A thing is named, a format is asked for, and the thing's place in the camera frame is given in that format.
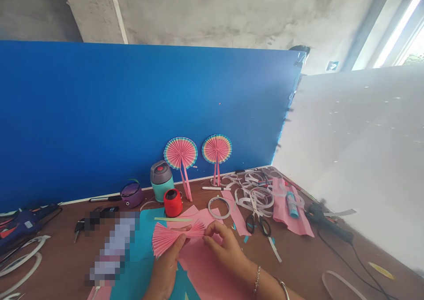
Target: red thread spool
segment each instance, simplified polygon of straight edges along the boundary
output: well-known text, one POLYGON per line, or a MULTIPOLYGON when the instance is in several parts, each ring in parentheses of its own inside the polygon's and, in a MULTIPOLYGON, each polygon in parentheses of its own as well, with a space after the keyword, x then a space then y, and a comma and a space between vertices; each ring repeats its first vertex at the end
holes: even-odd
POLYGON ((163 196, 165 213, 168 217, 177 217, 182 212, 181 193, 177 189, 168 190, 163 196))

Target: black scissors handle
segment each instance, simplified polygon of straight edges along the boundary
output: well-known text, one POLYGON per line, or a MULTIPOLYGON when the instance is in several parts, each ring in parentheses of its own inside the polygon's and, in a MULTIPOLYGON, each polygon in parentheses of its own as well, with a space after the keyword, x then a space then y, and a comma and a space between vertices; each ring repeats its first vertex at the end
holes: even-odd
POLYGON ((255 232, 255 216, 253 214, 246 218, 246 229, 250 234, 255 232))
MULTIPOLYGON (((261 228, 262 233, 266 237, 271 236, 271 226, 266 221, 266 219, 263 218, 262 216, 259 216, 259 227, 261 228)), ((255 232, 255 216, 254 216, 254 214, 250 214, 246 218, 246 229, 250 234, 253 234, 255 232)))
POLYGON ((265 237, 271 237, 271 226, 262 216, 259 216, 259 226, 261 227, 262 233, 265 235, 265 237))

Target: glue stick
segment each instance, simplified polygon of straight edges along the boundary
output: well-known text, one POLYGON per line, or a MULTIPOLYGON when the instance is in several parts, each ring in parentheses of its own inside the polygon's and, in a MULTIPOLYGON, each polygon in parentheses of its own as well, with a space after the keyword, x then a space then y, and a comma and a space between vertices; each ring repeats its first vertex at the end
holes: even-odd
POLYGON ((297 212, 297 206, 296 204, 293 203, 296 201, 295 195, 293 194, 293 192, 288 191, 286 199, 287 199, 288 214, 290 215, 290 217, 296 218, 296 219, 299 218, 299 213, 297 212))

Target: teal paper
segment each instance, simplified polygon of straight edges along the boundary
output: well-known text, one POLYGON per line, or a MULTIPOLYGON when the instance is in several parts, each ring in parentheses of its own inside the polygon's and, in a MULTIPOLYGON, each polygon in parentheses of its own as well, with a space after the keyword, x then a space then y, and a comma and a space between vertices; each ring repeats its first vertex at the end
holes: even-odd
MULTIPOLYGON (((121 274, 115 281, 112 288, 110 300, 141 300, 146 292, 150 276, 153 269, 154 255, 151 246, 151 239, 156 223, 166 226, 166 222, 154 220, 155 217, 163 217, 165 209, 147 209, 140 213, 140 227, 134 233, 134 240, 130 243, 126 253, 125 266, 121 274)), ((178 263, 175 286, 170 299, 184 300, 186 296, 187 285, 193 286, 184 271, 178 263)))

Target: rainbow paper fan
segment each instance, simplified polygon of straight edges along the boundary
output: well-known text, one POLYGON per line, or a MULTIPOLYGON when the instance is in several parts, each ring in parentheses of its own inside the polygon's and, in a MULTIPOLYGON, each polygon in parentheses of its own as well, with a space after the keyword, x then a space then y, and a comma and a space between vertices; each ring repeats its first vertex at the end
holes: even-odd
POLYGON ((197 160, 197 147, 193 141, 184 137, 176 137, 168 142, 163 151, 166 162, 174 169, 180 170, 181 180, 184 186, 186 197, 191 198, 190 183, 187 176, 187 169, 192 167, 197 160))
POLYGON ((213 170, 213 185, 216 186, 216 175, 218 175, 218 186, 220 186, 220 164, 228 160, 231 155, 232 144, 230 139, 222 134, 214 134, 207 138, 202 146, 202 154, 206 161, 215 164, 213 170))

